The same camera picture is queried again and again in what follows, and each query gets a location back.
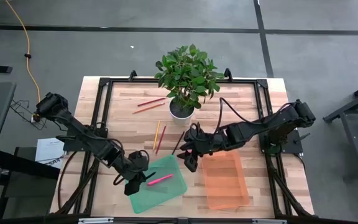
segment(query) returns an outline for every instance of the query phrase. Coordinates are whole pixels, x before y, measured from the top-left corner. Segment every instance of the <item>wooden tabletop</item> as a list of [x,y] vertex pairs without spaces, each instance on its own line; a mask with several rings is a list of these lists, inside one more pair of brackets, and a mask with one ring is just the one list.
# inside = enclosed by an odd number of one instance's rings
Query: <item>wooden tabletop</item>
[[[90,124],[98,82],[100,77],[84,77],[78,98],[75,117],[83,124]],[[273,110],[276,111],[288,101],[284,81],[281,78],[268,78],[268,86]],[[132,114],[138,110],[138,104],[166,96],[168,90],[157,88],[156,83],[115,83],[112,89],[107,127],[108,136],[120,140],[126,155],[145,149],[150,154],[150,162],[172,153],[183,131],[188,126],[177,126],[173,123],[168,111],[169,99],[166,104],[157,108]],[[200,122],[205,132],[213,132],[219,117],[219,97],[224,97],[245,119],[258,119],[254,87],[246,84],[221,84],[221,91],[214,98],[197,110],[192,122]],[[102,101],[99,119],[103,112]],[[152,154],[155,130],[158,121],[161,121],[160,134],[164,125],[167,125],[158,155]],[[221,125],[238,122],[240,119],[227,107],[223,108]],[[244,147],[238,149],[241,165],[249,193],[250,204],[236,209],[210,210],[207,206],[206,189],[203,171],[198,169],[191,173],[178,159],[181,173],[188,190],[181,197],[173,198],[150,210],[135,214],[129,197],[124,195],[124,183],[113,186],[117,172],[100,165],[98,181],[96,183],[92,216],[109,217],[193,217],[193,218],[273,218],[272,199],[267,177],[264,156],[260,153],[259,140],[255,136]],[[68,165],[62,180],[62,202],[64,203],[75,190],[80,179],[84,153],[77,153]],[[283,165],[287,178],[288,188],[298,199],[306,211],[313,213],[305,171],[301,162],[294,155],[283,154]],[[284,212],[282,192],[276,184],[280,208]],[[85,206],[88,187],[84,191],[82,206]],[[51,212],[57,210],[57,194],[52,202]]]

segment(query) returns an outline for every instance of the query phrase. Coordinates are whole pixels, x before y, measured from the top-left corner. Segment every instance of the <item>white pot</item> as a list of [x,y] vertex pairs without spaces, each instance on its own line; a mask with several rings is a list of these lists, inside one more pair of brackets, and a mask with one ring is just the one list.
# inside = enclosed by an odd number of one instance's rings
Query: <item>white pot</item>
[[193,114],[195,113],[196,108],[194,108],[193,112],[191,115],[189,115],[186,118],[178,118],[177,116],[173,115],[171,112],[171,107],[169,106],[169,113],[171,114],[172,118],[173,118],[173,122],[175,122],[175,124],[180,125],[180,126],[188,126],[191,122],[191,117],[193,116]]

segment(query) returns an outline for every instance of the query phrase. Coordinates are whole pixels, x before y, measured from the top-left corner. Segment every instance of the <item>paper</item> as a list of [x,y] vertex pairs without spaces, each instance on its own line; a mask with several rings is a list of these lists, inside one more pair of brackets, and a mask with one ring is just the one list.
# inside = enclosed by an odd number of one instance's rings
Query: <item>paper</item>
[[35,161],[60,169],[63,163],[64,145],[56,138],[38,139]]

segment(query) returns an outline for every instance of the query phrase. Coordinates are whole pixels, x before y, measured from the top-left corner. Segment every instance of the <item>potted plant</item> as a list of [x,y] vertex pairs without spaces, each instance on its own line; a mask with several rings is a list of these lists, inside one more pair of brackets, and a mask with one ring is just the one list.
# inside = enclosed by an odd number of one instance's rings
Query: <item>potted plant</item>
[[213,60],[207,58],[192,44],[190,47],[182,46],[162,56],[162,61],[155,63],[160,70],[155,74],[158,78],[158,87],[170,91],[167,95],[173,98],[169,105],[170,113],[176,124],[185,125],[191,120],[196,109],[201,108],[199,96],[205,99],[212,98],[220,87],[216,80],[223,78],[223,73],[214,72],[217,69]]

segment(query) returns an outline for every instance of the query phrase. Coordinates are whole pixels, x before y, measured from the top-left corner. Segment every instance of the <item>concrete floor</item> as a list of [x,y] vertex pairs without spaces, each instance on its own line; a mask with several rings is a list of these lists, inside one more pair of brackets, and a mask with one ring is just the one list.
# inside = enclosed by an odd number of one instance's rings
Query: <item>concrete floor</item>
[[[258,28],[251,0],[11,3],[23,21],[32,25]],[[358,0],[260,0],[260,5],[266,29],[358,30]],[[2,1],[0,24],[18,24]],[[222,71],[229,67],[235,77],[267,76],[259,34],[30,31],[29,35],[32,73],[42,94],[52,91],[63,95],[72,111],[83,76],[129,75],[133,69],[138,75],[153,75],[154,63],[162,54],[185,44],[194,43],[207,51],[217,67]],[[267,35],[267,43],[274,77],[284,78],[290,100],[307,102],[318,119],[311,128],[301,130],[311,133],[303,148],[315,213],[358,221],[358,180],[342,179],[357,170],[356,153],[340,121],[328,125],[322,120],[358,89],[358,35]],[[10,75],[0,75],[0,81],[17,82],[14,98],[30,100],[33,110],[36,93],[25,69],[25,48],[22,31],[0,30],[0,65],[14,68]],[[11,111],[1,133],[0,149],[13,152],[16,146],[35,146],[38,138],[57,134],[60,132],[54,125],[37,131]],[[31,200],[23,204],[35,203]],[[11,215],[24,216],[18,210]]]

